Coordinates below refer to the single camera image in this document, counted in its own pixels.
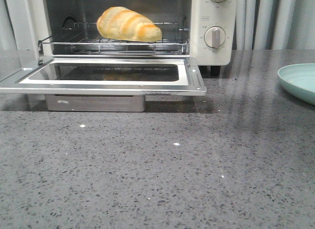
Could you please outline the glass oven door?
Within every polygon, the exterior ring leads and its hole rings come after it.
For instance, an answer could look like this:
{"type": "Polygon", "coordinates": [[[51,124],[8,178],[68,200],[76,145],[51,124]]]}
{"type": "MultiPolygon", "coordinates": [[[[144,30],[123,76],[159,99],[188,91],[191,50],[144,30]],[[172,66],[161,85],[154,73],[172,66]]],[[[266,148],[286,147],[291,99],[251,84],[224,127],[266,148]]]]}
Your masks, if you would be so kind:
{"type": "Polygon", "coordinates": [[[204,96],[189,57],[54,56],[0,81],[2,93],[42,94],[50,111],[142,112],[148,95],[204,96]]]}

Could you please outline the yellow striped croissant bread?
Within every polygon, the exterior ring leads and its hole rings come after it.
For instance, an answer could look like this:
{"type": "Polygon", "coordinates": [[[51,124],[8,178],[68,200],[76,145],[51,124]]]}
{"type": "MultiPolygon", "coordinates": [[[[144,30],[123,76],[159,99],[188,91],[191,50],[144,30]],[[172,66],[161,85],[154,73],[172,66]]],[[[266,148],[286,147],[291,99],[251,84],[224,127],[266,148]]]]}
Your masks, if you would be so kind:
{"type": "Polygon", "coordinates": [[[98,18],[98,32],[108,39],[138,42],[162,40],[162,32],[149,18],[121,6],[107,9],[98,18]]]}

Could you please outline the lower oven knob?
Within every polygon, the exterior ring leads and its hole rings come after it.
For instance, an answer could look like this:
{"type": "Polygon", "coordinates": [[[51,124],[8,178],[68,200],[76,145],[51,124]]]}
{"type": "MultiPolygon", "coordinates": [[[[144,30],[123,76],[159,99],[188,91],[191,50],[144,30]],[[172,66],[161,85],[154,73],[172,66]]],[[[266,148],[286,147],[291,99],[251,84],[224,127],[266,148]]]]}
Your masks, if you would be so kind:
{"type": "Polygon", "coordinates": [[[225,31],[221,27],[211,27],[204,35],[207,46],[218,49],[225,41],[225,31]]]}

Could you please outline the white Toshiba toaster oven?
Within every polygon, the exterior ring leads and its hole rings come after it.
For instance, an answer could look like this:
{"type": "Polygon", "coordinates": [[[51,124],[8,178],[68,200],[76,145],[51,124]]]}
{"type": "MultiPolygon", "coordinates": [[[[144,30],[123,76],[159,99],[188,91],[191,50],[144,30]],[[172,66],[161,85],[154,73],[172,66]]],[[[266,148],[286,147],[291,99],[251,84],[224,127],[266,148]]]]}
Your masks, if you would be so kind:
{"type": "Polygon", "coordinates": [[[4,0],[19,50],[36,60],[31,79],[78,82],[149,81],[176,75],[174,65],[136,64],[139,56],[188,57],[199,66],[230,62],[237,0],[4,0]],[[160,40],[102,36],[98,18],[108,9],[135,11],[160,28],[160,40]]]}

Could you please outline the light green round plate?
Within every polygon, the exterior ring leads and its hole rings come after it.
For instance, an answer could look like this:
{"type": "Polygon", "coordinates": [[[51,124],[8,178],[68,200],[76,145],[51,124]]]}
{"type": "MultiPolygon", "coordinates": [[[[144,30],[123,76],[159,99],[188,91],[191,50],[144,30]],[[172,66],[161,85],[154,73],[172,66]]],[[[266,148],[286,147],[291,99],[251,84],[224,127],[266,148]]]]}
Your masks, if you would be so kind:
{"type": "Polygon", "coordinates": [[[291,95],[315,104],[315,64],[293,64],[278,70],[280,85],[291,95]]]}

